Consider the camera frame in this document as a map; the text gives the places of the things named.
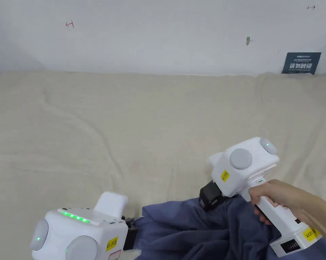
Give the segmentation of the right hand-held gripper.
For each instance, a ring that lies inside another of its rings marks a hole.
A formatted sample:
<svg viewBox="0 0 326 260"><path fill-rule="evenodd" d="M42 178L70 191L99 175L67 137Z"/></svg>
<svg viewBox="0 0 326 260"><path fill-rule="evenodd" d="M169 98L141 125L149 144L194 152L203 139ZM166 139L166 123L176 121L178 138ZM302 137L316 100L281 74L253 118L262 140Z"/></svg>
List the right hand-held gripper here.
<svg viewBox="0 0 326 260"><path fill-rule="evenodd" d="M205 211L212 211L237 195L249 202L249 189L265 183L267 171L279 160L276 147L261 137L248 139L210 156L212 180L200 189L200 205ZM270 244L278 257L307 249L322 238L316 229L295 217L290 208L273 199L261 197L256 207L281 234Z"/></svg>

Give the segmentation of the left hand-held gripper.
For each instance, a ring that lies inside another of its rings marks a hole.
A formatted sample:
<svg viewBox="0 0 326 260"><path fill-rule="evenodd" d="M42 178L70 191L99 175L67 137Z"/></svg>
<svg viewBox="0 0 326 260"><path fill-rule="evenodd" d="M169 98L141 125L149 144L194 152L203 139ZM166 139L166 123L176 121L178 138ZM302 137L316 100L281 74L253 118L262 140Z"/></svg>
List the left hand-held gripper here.
<svg viewBox="0 0 326 260"><path fill-rule="evenodd" d="M125 218L124 195L104 192L96 206L50 210L30 243L35 260L119 260L134 248L137 228Z"/></svg>

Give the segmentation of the person's right hand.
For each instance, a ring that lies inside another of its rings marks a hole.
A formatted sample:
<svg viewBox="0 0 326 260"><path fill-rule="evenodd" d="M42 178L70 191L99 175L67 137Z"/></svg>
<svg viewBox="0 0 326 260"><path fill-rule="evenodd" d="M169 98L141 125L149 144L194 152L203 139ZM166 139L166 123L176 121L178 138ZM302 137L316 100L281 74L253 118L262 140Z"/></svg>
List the person's right hand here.
<svg viewBox="0 0 326 260"><path fill-rule="evenodd" d="M311 198L311 194L307 191L274 179L250 188L249 195L251 197L251 203L254 205L259 203L261 197L267 197L282 206L287 206L296 218L312 226L305 211L305 206Z"/></svg>

